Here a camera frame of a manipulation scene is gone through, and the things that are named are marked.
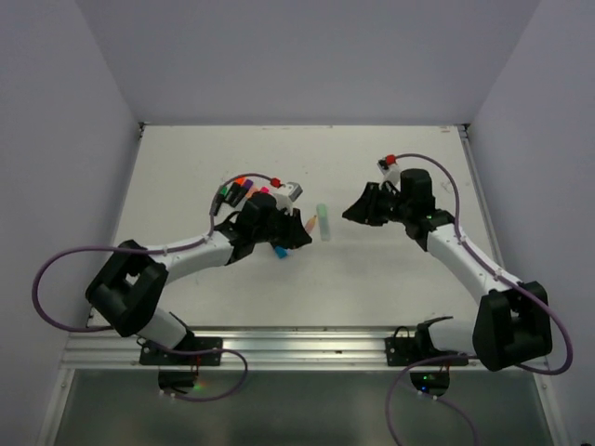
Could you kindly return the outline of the pastel orange highlighter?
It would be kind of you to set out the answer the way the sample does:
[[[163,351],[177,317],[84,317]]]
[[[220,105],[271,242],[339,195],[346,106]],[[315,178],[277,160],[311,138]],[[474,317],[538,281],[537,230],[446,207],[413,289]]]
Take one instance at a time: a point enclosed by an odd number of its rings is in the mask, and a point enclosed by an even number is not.
[[[312,231],[314,230],[316,224],[317,224],[317,216],[312,216],[311,218],[308,219],[308,221],[305,224],[305,231],[307,233],[311,234]]]

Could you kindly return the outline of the blue black highlighter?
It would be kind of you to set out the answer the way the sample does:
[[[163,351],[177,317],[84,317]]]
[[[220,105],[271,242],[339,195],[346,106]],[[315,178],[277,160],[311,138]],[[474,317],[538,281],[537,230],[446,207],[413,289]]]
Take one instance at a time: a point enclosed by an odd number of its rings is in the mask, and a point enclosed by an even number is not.
[[[273,251],[280,259],[286,258],[288,256],[287,250],[281,246],[274,246]]]

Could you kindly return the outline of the pastel green highlighter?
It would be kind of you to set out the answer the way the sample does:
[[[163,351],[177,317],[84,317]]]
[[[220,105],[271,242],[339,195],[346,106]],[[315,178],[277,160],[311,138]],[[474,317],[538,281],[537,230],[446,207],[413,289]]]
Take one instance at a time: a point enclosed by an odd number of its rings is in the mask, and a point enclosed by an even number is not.
[[[321,240],[323,242],[329,242],[331,240],[331,231],[327,206],[324,203],[318,203],[316,206],[316,212]]]

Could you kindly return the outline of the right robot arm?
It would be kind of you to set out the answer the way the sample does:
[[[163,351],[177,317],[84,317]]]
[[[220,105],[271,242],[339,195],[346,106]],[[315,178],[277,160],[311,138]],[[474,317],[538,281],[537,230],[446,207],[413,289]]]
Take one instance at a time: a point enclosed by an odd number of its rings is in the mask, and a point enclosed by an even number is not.
[[[413,360],[432,365],[445,355],[466,354],[495,372],[552,351],[549,316],[541,309],[548,302],[545,289],[538,282],[498,272],[484,254],[470,254],[454,216],[437,207],[428,171],[392,171],[380,183],[367,183],[342,216],[371,227],[403,224],[406,235],[440,261],[478,305],[471,323],[452,316],[419,323],[404,350]]]

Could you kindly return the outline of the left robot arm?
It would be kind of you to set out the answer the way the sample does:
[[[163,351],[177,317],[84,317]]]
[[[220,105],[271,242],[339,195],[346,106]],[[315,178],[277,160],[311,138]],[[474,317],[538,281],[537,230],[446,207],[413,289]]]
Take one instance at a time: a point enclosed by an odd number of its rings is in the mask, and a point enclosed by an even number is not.
[[[133,240],[122,243],[88,285],[86,300],[120,336],[137,335],[180,365],[192,356],[193,334],[159,308],[164,288],[203,269],[236,263],[259,243],[294,250],[312,238],[299,209],[280,209],[273,196],[258,192],[212,231],[187,243],[154,252]]]

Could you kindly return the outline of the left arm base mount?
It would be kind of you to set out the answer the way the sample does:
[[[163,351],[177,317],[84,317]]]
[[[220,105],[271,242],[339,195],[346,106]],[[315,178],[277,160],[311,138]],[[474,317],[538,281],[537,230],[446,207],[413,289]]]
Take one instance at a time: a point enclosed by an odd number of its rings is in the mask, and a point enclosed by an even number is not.
[[[219,367],[221,363],[223,339],[221,337],[186,337],[170,353],[145,342],[140,351],[139,364],[157,367],[181,367],[181,371],[158,373],[158,385],[162,390],[187,393],[197,383],[202,367]]]

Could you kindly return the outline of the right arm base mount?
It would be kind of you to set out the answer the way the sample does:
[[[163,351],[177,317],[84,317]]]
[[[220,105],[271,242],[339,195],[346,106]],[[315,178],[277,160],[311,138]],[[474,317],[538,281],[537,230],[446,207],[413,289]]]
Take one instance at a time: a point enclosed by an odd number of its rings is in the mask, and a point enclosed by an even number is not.
[[[451,321],[452,316],[423,321],[416,326],[398,326],[394,332],[384,338],[386,362],[389,367],[407,366],[414,362],[457,355],[451,361],[436,363],[437,372],[411,372],[412,385],[416,390],[432,397],[441,397],[450,386],[450,368],[465,367],[469,361],[454,350],[440,350],[430,340],[430,328],[443,321]]]

